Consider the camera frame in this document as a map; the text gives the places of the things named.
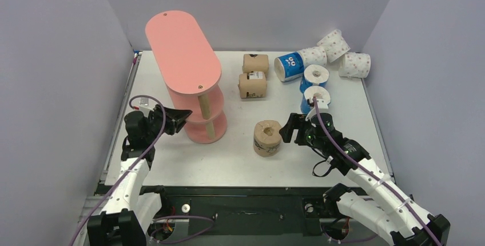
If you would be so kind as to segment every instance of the pink shelf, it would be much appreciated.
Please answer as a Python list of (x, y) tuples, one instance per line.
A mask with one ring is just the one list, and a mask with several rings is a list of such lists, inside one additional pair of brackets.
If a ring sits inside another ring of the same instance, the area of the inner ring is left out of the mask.
[(172, 89), (167, 87), (173, 106), (176, 109), (191, 110), (192, 114), (187, 118), (187, 123), (192, 124), (206, 124), (218, 117), (224, 108), (224, 96), (221, 88), (218, 85), (213, 88), (207, 95), (210, 101), (210, 118), (204, 119), (197, 96), (183, 96), (177, 94)]
[(145, 33), (173, 106), (192, 111), (185, 124), (189, 138), (202, 144), (219, 140), (227, 128), (224, 96), (217, 85), (221, 63), (195, 18), (165, 11), (148, 21)]
[(213, 124), (216, 131), (216, 137), (212, 139), (207, 136), (204, 124), (187, 123), (185, 124), (184, 129), (190, 140), (194, 141), (195, 143), (210, 144), (219, 140), (226, 132), (227, 119), (224, 112), (213, 120)]

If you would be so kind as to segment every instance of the white wall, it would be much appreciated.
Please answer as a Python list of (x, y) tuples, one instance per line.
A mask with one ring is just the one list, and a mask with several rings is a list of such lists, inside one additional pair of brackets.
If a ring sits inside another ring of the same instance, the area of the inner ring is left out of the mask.
[(195, 16), (216, 50), (297, 50), (338, 27), (360, 50), (389, 0), (108, 0), (135, 49), (151, 49), (145, 25), (165, 10)]
[(484, 15), (485, 0), (390, 0), (364, 47), (397, 183), (450, 220), (449, 245), (485, 242)]
[(133, 52), (107, 0), (0, 0), (0, 238), (66, 245)]

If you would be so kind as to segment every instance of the brown toilet paper roll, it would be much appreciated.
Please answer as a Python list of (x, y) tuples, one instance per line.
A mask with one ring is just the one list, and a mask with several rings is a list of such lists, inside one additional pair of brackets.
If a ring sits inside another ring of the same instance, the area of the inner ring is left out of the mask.
[(273, 156), (280, 149), (281, 125), (275, 120), (260, 121), (255, 126), (253, 147), (260, 156)]
[(242, 59), (242, 72), (263, 72), (266, 76), (269, 70), (267, 54), (244, 54)]
[(263, 72), (250, 72), (239, 75), (239, 95), (241, 98), (266, 96), (266, 76)]

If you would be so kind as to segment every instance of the white table surface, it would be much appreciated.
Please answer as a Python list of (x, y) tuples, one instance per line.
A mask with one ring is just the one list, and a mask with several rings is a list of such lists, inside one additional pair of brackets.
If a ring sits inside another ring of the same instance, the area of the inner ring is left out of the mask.
[[(243, 54), (269, 56), (268, 91), (266, 98), (242, 100), (237, 88)], [(222, 65), (219, 86), (224, 94), (224, 113), (228, 119), (226, 134), (217, 142), (201, 145), (188, 139), (185, 131), (174, 136), (163, 135), (155, 144), (152, 169), (144, 185), (166, 186), (234, 186), (234, 187), (332, 187), (341, 182), (356, 186), (334, 169), (327, 177), (312, 176), (313, 166), (321, 160), (305, 146), (283, 144), (278, 154), (263, 158), (253, 150), (253, 130), (261, 120), (276, 120), (285, 125), (289, 114), (300, 113), (302, 94), (300, 80), (282, 83), (273, 69), (275, 57), (288, 52), (216, 51)], [(339, 77), (337, 65), (327, 65), (330, 79), (326, 85), (332, 103), (329, 112), (335, 128), (345, 137), (359, 142), (381, 169), (388, 167), (372, 118), (361, 79)], [(144, 51), (130, 96), (148, 94), (164, 106), (172, 107), (162, 75), (151, 51)], [(106, 185), (113, 185), (120, 172), (121, 144), (126, 137), (124, 122), (116, 139)], [(328, 164), (316, 172), (324, 173)]]

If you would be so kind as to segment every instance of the screw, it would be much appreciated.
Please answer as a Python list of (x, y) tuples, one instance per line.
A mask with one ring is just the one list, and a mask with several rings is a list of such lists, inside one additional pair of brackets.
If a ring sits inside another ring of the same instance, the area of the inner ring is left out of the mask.
[(313, 205), (310, 204), (310, 203), (305, 205), (305, 211), (308, 212), (308, 213), (312, 213), (313, 212)]
[(188, 213), (190, 211), (190, 205), (184, 204), (182, 205), (182, 213)]

